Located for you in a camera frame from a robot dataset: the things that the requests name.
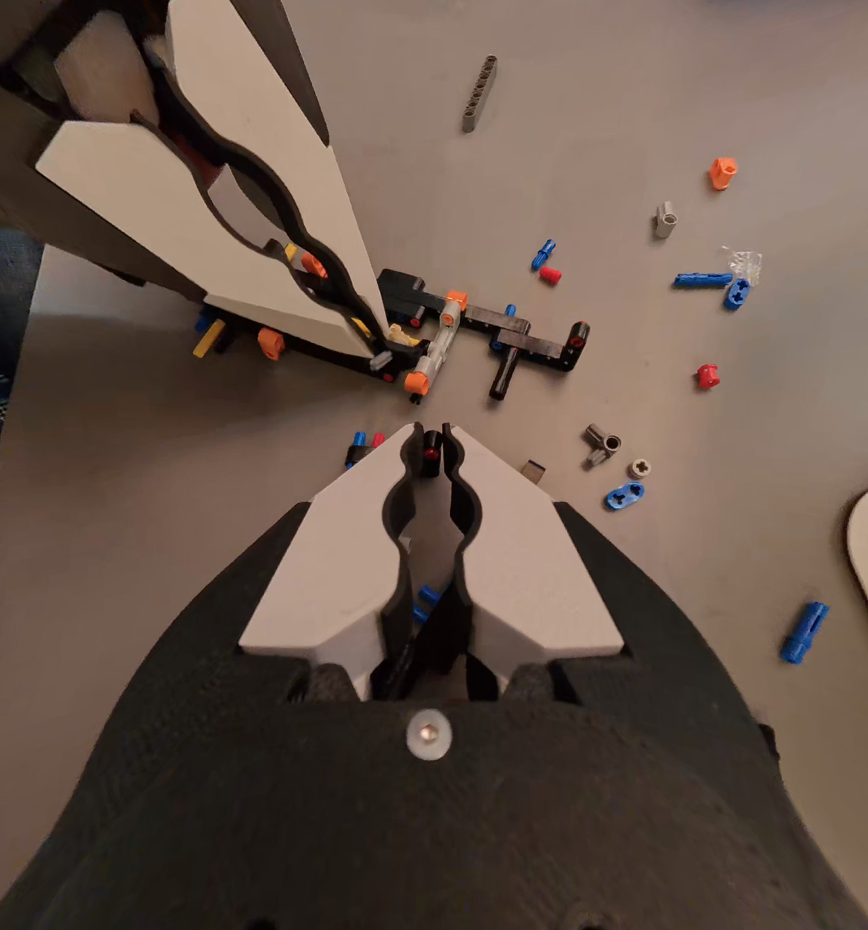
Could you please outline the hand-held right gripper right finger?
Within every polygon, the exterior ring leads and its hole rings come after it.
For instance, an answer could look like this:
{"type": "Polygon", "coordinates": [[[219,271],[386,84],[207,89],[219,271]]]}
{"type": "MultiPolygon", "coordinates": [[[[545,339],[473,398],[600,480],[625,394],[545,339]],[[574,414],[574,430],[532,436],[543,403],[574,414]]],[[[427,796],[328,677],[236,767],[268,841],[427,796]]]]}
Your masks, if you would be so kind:
{"type": "Polygon", "coordinates": [[[466,430],[444,423],[461,650],[506,690],[525,665],[614,657],[622,634],[556,501],[466,430]]]}

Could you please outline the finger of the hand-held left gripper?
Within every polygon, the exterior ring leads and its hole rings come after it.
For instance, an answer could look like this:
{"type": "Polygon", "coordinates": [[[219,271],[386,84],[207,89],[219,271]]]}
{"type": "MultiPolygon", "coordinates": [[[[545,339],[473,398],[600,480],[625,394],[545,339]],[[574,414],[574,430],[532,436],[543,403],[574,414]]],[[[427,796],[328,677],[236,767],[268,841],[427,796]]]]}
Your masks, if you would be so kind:
{"type": "Polygon", "coordinates": [[[335,353],[376,355],[354,310],[308,295],[284,260],[232,231],[155,127],[66,121],[36,169],[199,286],[208,304],[335,353]]]}
{"type": "Polygon", "coordinates": [[[282,260],[225,231],[214,233],[216,263],[202,287],[218,307],[313,343],[368,343],[359,318],[382,343],[388,324],[372,264],[335,159],[275,72],[231,2],[170,2],[167,40],[176,99],[226,161],[283,208],[282,228],[318,257],[335,286],[336,302],[312,297],[282,260]]]}

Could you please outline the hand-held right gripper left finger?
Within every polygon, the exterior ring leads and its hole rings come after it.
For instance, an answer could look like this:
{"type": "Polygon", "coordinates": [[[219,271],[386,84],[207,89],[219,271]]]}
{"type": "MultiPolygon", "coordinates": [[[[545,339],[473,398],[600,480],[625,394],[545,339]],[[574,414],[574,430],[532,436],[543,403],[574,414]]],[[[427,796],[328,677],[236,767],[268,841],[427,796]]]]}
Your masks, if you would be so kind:
{"type": "Polygon", "coordinates": [[[424,428],[409,423],[316,494],[240,638],[243,652],[347,671],[358,697],[412,636],[402,534],[416,515],[424,428]]]}

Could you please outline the black holed lego beam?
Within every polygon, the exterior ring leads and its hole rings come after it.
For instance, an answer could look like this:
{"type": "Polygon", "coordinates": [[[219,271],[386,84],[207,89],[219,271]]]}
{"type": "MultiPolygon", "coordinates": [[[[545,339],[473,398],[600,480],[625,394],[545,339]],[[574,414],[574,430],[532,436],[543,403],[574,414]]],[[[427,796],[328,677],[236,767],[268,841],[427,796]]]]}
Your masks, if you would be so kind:
{"type": "Polygon", "coordinates": [[[476,538],[482,521],[482,506],[477,493],[460,476],[464,453],[459,446],[445,443],[442,463],[451,482],[450,516],[463,535],[453,558],[451,580],[432,613],[414,634],[401,654],[385,660],[371,677],[372,697],[377,700],[402,700],[409,696],[421,677],[435,671],[450,671],[457,657],[466,657],[465,686],[473,701],[498,701],[498,677],[472,656],[475,631],[473,603],[468,592],[464,556],[476,538]]]}

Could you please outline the black lego chassis assembly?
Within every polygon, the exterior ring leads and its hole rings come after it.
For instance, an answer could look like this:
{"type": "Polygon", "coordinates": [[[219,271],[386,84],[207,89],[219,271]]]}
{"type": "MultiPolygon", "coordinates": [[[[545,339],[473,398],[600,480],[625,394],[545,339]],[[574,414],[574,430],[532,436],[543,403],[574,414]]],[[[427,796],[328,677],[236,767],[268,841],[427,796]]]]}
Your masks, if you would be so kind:
{"type": "MultiPolygon", "coordinates": [[[[398,323],[405,330],[410,326],[417,332],[417,338],[434,340],[439,329],[440,311],[447,295],[431,294],[426,290],[422,278],[392,269],[383,269],[377,276],[377,285],[389,325],[398,323]]],[[[496,376],[489,389],[489,397],[494,401],[505,399],[511,378],[521,361],[559,373],[572,371],[590,333],[589,324],[578,321],[572,325],[565,342],[540,340],[532,335],[531,323],[512,314],[511,307],[505,312],[497,312],[471,304],[468,299],[456,335],[462,329],[474,330],[487,336],[489,347],[498,358],[496,376]]],[[[195,332],[200,339],[193,354],[199,358],[208,354],[222,354],[236,338],[250,335],[258,343],[263,355],[273,361],[286,351],[294,351],[382,380],[371,375],[368,366],[370,360],[345,355],[297,336],[285,335],[274,327],[209,304],[202,306],[195,323],[195,332]]],[[[393,384],[403,378],[405,391],[404,382],[409,373],[402,373],[392,382],[382,381],[393,384]]]]}

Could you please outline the black lego gear frame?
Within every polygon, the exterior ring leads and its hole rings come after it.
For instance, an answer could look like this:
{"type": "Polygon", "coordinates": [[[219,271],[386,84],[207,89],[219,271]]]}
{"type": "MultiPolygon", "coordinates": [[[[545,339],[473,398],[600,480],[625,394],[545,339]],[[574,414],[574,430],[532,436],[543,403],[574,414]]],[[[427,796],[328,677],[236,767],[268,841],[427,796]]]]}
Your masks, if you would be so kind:
{"type": "Polygon", "coordinates": [[[427,355],[430,340],[417,338],[412,327],[407,330],[398,323],[389,325],[380,351],[372,356],[368,366],[372,376],[387,382],[396,380],[402,373],[414,371],[427,355]]]}

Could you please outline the grey orange-ended lego link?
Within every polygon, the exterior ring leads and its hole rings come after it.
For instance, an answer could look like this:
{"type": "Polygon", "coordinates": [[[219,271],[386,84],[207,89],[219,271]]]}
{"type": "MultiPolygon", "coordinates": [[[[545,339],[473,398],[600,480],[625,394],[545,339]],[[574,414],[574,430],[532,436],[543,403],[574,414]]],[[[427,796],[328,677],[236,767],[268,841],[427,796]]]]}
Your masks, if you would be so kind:
{"type": "Polygon", "coordinates": [[[419,358],[415,369],[405,378],[404,389],[410,394],[412,404],[419,404],[428,394],[460,328],[466,304],[467,295],[464,292],[450,291],[444,298],[437,335],[428,344],[427,351],[419,358]]]}

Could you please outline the grey holed lego beam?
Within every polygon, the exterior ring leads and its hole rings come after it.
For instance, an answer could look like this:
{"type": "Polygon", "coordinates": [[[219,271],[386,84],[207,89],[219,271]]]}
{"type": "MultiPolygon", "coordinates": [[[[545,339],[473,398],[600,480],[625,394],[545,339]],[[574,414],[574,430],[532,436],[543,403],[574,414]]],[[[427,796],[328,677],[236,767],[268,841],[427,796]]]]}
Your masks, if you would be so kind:
{"type": "Polygon", "coordinates": [[[474,86],[465,103],[461,117],[461,132],[472,133],[480,122],[485,102],[491,92],[496,78],[497,56],[487,56],[479,70],[474,86]]]}

